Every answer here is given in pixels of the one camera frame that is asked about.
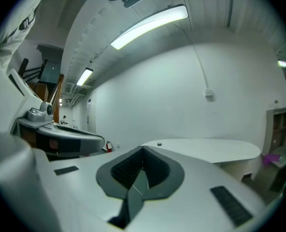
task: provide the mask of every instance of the cable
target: cable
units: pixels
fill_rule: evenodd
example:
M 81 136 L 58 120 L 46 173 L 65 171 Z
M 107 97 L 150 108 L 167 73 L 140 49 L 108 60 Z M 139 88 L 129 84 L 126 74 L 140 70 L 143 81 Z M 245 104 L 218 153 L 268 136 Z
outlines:
M 136 189 L 136 187 L 134 185 L 132 185 L 132 186 L 134 187 L 134 189 Z M 139 190 L 137 190 L 137 191 L 143 196 L 143 194 Z
M 196 51 L 196 48 L 193 44 L 193 42 L 191 41 L 191 39 L 189 38 L 189 36 L 186 34 L 186 32 L 184 30 L 182 30 L 181 28 L 179 28 L 178 26 L 176 26 L 175 24 L 172 24 L 173 26 L 175 26 L 178 30 L 180 30 L 185 36 L 186 38 L 188 39 L 189 43 L 192 45 L 192 48 L 195 52 L 195 55 L 197 57 L 197 61 L 198 61 L 198 64 L 200 66 L 200 69 L 201 69 L 201 73 L 202 73 L 202 76 L 203 76 L 203 80 L 204 80 L 204 85 L 205 85 L 205 89 L 209 89 L 209 85 L 208 85 L 208 82 L 207 82 L 207 78 L 206 78 L 206 74 L 205 74 L 205 71 L 204 71 L 204 68 L 203 68 L 203 65 L 202 65 L 202 62 L 201 62 L 201 59 Z

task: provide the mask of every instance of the ceiling light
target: ceiling light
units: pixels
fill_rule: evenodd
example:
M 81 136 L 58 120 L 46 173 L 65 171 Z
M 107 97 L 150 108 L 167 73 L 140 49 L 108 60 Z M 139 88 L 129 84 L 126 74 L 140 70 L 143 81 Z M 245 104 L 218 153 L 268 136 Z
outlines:
M 286 61 L 279 60 L 279 61 L 278 61 L 278 65 L 279 65 L 280 67 L 286 67 Z
M 137 23 L 122 35 L 120 35 L 117 39 L 115 39 L 111 46 L 115 49 L 119 50 L 123 46 L 127 45 L 129 42 L 138 38 L 140 35 L 155 29 L 159 26 L 165 25 L 169 22 L 181 20 L 188 18 L 187 8 L 184 5 L 177 6 L 174 8 L 170 8 L 164 11 L 161 11 L 157 14 L 154 14 L 143 21 Z
M 79 81 L 77 82 L 77 86 L 82 86 L 92 73 L 93 73 L 92 69 L 86 68 L 83 74 L 81 75 Z

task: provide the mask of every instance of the white table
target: white table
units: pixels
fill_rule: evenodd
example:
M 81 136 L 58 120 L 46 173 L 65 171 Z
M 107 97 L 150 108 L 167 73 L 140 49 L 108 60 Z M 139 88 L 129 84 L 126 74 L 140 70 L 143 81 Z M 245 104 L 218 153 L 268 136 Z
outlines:
M 238 181 L 250 172 L 248 160 L 257 158 L 261 153 L 251 143 L 225 139 L 161 139 L 143 146 L 161 148 L 217 164 Z

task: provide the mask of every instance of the fire extinguisher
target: fire extinguisher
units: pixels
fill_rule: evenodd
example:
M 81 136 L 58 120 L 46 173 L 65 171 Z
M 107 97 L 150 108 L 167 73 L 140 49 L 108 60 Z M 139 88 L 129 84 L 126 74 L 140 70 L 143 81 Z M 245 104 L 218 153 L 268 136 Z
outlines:
M 112 152 L 112 144 L 110 141 L 106 142 L 106 152 L 107 153 Z

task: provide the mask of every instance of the purple object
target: purple object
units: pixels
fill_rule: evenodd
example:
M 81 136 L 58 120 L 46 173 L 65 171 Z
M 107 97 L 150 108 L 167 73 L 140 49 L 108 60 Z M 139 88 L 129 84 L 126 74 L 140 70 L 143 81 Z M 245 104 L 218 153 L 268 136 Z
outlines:
M 280 155 L 267 154 L 267 155 L 265 155 L 264 158 L 263 158 L 263 165 L 266 166 L 269 162 L 279 161 L 279 159 L 280 159 Z

